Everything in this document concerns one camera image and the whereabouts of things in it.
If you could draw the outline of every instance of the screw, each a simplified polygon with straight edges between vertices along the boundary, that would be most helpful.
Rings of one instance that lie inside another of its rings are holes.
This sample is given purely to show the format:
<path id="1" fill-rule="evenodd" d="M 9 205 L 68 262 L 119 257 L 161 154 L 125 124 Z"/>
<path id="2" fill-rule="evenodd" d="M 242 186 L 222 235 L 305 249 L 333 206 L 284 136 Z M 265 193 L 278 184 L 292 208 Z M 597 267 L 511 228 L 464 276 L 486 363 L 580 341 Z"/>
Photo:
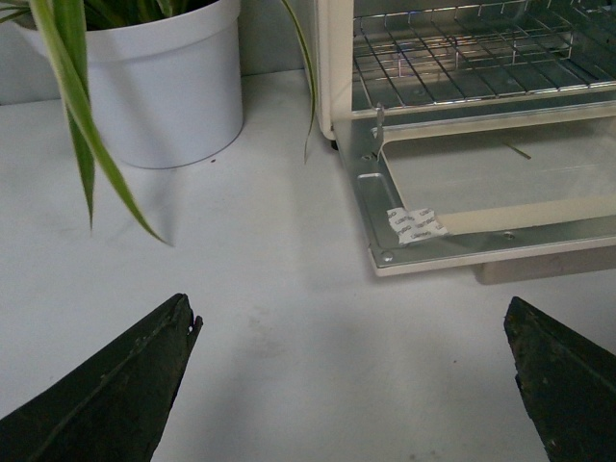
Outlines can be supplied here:
<path id="1" fill-rule="evenodd" d="M 394 261 L 394 254 L 392 252 L 382 252 L 381 253 L 381 258 L 383 259 L 384 262 L 386 263 L 390 263 Z"/>

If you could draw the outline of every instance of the wall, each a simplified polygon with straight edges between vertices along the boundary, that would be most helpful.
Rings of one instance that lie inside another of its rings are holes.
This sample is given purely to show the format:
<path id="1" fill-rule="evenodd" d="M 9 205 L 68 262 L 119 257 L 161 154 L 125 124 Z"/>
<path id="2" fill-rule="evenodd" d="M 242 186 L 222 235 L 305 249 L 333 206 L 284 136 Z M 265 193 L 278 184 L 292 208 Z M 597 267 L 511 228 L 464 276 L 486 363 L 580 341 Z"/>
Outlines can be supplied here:
<path id="1" fill-rule="evenodd" d="M 300 1 L 290 0 L 292 5 Z M 243 75 L 302 67 L 295 30 L 280 0 L 242 0 L 239 33 Z M 30 49 L 13 26 L 1 25 L 0 104 L 56 97 L 58 92 L 49 65 Z"/>

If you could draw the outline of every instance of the oven door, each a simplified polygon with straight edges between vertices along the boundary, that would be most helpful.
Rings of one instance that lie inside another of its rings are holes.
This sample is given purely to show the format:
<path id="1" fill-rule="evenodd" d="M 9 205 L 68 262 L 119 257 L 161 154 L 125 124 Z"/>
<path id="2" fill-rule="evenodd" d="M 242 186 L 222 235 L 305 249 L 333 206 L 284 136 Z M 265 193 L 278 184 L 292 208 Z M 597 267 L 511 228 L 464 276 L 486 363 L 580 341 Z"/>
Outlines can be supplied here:
<path id="1" fill-rule="evenodd" d="M 334 124 L 378 275 L 489 263 L 479 268 L 490 283 L 503 271 L 511 280 L 616 262 L 604 248 L 616 245 L 616 117 L 408 140 L 391 118 L 382 131 L 374 119 Z M 428 225 L 410 220 L 426 210 Z"/>

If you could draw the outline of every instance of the white flower pot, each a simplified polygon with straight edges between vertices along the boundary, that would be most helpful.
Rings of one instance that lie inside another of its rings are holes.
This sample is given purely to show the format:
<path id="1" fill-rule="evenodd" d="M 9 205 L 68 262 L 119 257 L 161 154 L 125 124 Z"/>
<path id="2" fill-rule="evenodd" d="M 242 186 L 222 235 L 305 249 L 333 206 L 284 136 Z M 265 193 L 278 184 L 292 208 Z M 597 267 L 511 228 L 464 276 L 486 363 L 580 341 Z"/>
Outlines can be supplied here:
<path id="1" fill-rule="evenodd" d="M 240 0 L 180 16 L 87 32 L 90 101 L 110 153 L 179 167 L 227 146 L 242 129 Z M 41 54 L 38 32 L 19 27 Z"/>

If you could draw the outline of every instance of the green leaf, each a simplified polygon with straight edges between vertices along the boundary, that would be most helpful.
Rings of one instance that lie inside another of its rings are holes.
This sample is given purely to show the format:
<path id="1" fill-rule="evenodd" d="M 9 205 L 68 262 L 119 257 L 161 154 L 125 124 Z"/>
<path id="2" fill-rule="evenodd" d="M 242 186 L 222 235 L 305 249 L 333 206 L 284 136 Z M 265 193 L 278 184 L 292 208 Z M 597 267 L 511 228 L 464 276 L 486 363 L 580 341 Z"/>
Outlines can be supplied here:
<path id="1" fill-rule="evenodd" d="M 84 88 L 88 90 L 88 59 L 86 52 L 86 20 L 84 4 L 82 0 L 54 0 L 53 14 L 58 33 L 64 42 L 67 53 L 77 71 L 79 80 Z M 68 129 L 72 137 L 77 165 L 84 187 L 84 195 L 88 204 L 90 217 L 90 229 L 94 214 L 94 177 L 95 164 L 94 158 L 88 147 L 88 143 L 82 135 L 73 115 L 68 108 L 66 117 Z"/>
<path id="2" fill-rule="evenodd" d="M 0 24 L 2 24 L 3 22 L 9 22 L 12 21 L 13 19 L 17 19 L 20 16 L 23 16 L 24 14 L 28 14 L 30 12 L 30 7 L 28 7 L 28 5 L 22 5 L 21 2 L 12 2 L 11 7 L 0 7 L 0 13 L 1 12 L 14 12 L 11 14 L 7 14 L 6 16 L 2 16 L 0 17 Z"/>
<path id="3" fill-rule="evenodd" d="M 304 35 L 301 24 L 299 23 L 299 19 L 297 19 L 297 15 L 295 11 L 289 4 L 288 0 L 280 0 L 287 10 L 289 17 L 291 18 L 294 27 L 295 33 L 297 34 L 297 40 L 299 41 L 299 48 L 301 49 L 301 54 L 303 56 L 304 62 L 306 64 L 306 71 L 308 73 L 308 86 L 310 90 L 310 126 L 308 127 L 308 134 L 306 135 L 306 141 L 304 143 L 304 163 L 308 157 L 308 139 L 310 138 L 310 134 L 312 133 L 312 129 L 315 124 L 315 115 L 317 113 L 317 75 L 315 72 L 315 67 L 313 66 L 312 60 L 310 58 L 310 50 L 308 49 L 308 43 L 306 42 L 306 36 Z"/>
<path id="4" fill-rule="evenodd" d="M 103 169 L 103 172 L 109 179 L 112 187 L 120 197 L 124 205 L 131 212 L 135 220 L 154 238 L 164 242 L 156 232 L 151 228 L 143 214 L 141 213 L 133 195 L 131 194 L 126 182 L 116 163 L 109 155 L 105 145 L 103 144 L 98 130 L 91 116 L 91 107 L 88 99 L 87 91 L 84 83 L 81 80 L 79 73 L 71 60 L 71 57 L 64 46 L 62 35 L 59 28 L 54 22 L 54 15 L 49 8 L 47 0 L 30 0 L 30 6 L 38 31 L 43 39 L 45 48 L 49 54 L 49 62 L 56 75 L 58 87 L 66 105 L 68 113 L 73 117 L 74 124 L 84 138 L 86 145 L 90 149 L 90 154 L 95 158 L 98 164 Z M 82 17 L 81 14 L 72 16 L 73 20 L 67 20 L 67 23 L 62 24 L 61 28 L 70 28 L 71 24 L 77 18 Z"/>
<path id="5" fill-rule="evenodd" d="M 82 0 L 82 3 L 85 7 L 86 19 L 90 29 L 114 29 L 134 23 L 126 12 L 125 4 L 127 2 L 125 1 L 123 6 L 105 0 Z"/>

